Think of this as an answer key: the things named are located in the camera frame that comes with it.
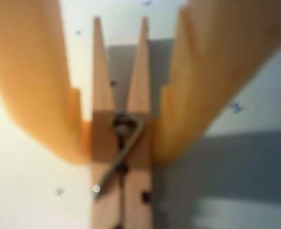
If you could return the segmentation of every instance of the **clothespin jaw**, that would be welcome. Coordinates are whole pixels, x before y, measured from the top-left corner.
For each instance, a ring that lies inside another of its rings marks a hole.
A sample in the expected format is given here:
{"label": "clothespin jaw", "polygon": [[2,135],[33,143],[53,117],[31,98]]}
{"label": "clothespin jaw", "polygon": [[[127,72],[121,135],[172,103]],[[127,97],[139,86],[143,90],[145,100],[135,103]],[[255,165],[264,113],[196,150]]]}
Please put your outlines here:
{"label": "clothespin jaw", "polygon": [[108,76],[101,25],[98,18],[94,21],[94,101],[90,166],[92,184],[97,186],[93,187],[93,191],[100,191],[99,184],[114,166],[125,146],[129,147],[131,142],[133,145],[125,163],[122,163],[121,168],[124,170],[112,174],[107,187],[104,187],[107,190],[93,202],[93,229],[152,228],[151,205],[148,203],[151,192],[152,148],[149,128],[151,98],[147,24],[147,19],[144,19],[127,99],[126,118],[134,122],[134,128],[141,127],[139,136],[134,141],[133,135],[126,139],[119,138],[115,131],[114,118],[118,118],[118,115]]}

